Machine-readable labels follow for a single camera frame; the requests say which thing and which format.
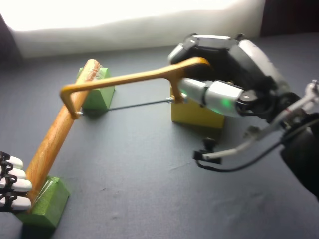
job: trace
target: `cable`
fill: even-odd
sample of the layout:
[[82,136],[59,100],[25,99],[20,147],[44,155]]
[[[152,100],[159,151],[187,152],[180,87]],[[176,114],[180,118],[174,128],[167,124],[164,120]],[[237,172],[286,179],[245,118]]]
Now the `cable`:
[[271,147],[269,147],[268,149],[266,149],[264,152],[262,152],[259,156],[257,156],[255,159],[253,159],[252,161],[245,163],[241,166],[235,167],[235,168],[230,168],[230,169],[221,169],[221,168],[215,168],[215,167],[211,167],[211,166],[206,166],[206,165],[202,165],[201,163],[199,163],[198,160],[196,160],[196,164],[198,167],[209,170],[209,171],[215,171],[215,172],[220,172],[220,173],[231,173],[231,172],[236,172],[236,171],[240,171],[242,169],[245,169],[255,163],[257,163],[258,161],[260,161],[262,158],[264,158],[267,154],[269,154],[271,151],[273,151],[274,149],[276,149],[280,144],[288,141],[289,139],[291,139],[292,137],[294,137],[296,134],[300,133],[301,131],[305,130],[307,127],[310,127],[316,123],[319,122],[319,119],[314,119],[312,121],[310,121],[309,123],[306,123],[298,128],[296,128],[294,131],[292,131],[291,133],[288,133],[286,136],[284,136],[281,140],[279,140],[277,143],[273,144]]

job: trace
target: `green support stand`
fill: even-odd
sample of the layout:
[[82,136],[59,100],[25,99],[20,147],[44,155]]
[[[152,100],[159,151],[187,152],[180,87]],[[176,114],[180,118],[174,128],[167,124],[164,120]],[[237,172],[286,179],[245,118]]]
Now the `green support stand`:
[[[76,78],[79,77],[82,69],[83,68],[80,68]],[[105,79],[109,77],[109,69],[100,68],[98,77],[96,77],[96,79],[94,80]],[[114,86],[91,90],[82,105],[83,112],[88,114],[101,114],[108,111],[108,109],[110,108],[114,90]]]
[[16,216],[25,224],[56,228],[70,196],[61,179],[48,176],[30,213]]

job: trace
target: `white fingertip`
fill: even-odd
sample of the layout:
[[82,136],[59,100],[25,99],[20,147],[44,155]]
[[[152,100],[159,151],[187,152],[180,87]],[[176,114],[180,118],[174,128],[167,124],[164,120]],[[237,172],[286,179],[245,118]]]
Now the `white fingertip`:
[[22,169],[23,168],[23,162],[21,159],[16,158],[11,156],[9,160],[7,160],[7,162],[12,163],[13,166],[17,169]]
[[[0,199],[0,208],[3,207],[5,205],[5,198]],[[17,199],[15,199],[12,202],[11,207],[14,210],[29,210],[31,208],[31,201],[29,198],[25,198],[25,197],[20,197],[18,196]]]
[[26,174],[21,169],[13,168],[11,171],[8,172],[8,174],[13,174],[13,175],[17,176],[18,178],[26,179]]
[[[2,178],[0,181],[0,188],[5,187],[5,178]],[[32,189],[32,184],[30,181],[25,179],[20,179],[12,185],[12,189],[16,192],[28,192]]]

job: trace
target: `white light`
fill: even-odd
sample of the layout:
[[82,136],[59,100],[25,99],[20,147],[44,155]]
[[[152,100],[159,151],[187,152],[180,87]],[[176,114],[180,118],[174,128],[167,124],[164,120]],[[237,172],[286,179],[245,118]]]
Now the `white light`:
[[92,27],[189,10],[223,10],[241,0],[0,0],[13,31]]

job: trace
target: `table surface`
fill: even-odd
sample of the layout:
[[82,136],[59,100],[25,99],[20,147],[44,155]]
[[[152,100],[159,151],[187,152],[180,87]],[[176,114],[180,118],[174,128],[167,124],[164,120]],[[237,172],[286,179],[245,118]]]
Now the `table surface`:
[[[303,95],[319,78],[319,34],[278,36],[254,41]],[[167,64],[173,47],[32,59],[0,72],[0,145],[25,165],[55,119],[61,86],[75,81],[90,59],[112,76]],[[163,79],[118,86],[112,107],[169,96]],[[219,150],[242,140],[252,118],[227,118]],[[202,133],[170,121],[170,105],[158,104],[82,117],[71,129],[50,175],[71,191],[58,228],[23,227],[9,213],[0,215],[1,239],[316,239],[319,204],[278,156],[231,174],[195,166],[192,151]],[[249,152],[225,159],[225,166],[247,162],[274,142],[273,135]]]

